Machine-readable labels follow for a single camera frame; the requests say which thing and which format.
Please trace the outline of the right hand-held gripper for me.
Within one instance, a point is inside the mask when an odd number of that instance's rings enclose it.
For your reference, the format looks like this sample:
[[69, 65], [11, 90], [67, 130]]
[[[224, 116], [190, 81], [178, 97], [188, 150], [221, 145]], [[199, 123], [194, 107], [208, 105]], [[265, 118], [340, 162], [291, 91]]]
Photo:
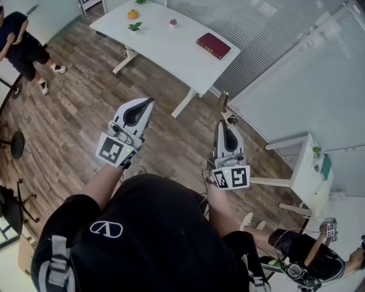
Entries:
[[209, 180], [221, 190], [234, 190], [249, 187], [250, 166], [244, 156], [244, 141], [233, 125], [219, 120], [214, 133], [215, 156], [207, 159]]

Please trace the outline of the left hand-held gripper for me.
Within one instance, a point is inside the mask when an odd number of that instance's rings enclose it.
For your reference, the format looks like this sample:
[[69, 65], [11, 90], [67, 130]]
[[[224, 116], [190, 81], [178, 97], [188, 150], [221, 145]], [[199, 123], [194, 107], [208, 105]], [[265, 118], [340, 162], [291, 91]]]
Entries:
[[122, 104], [106, 133], [102, 132], [95, 156], [115, 167], [127, 168], [140, 150], [142, 136], [155, 106], [154, 99], [138, 98]]

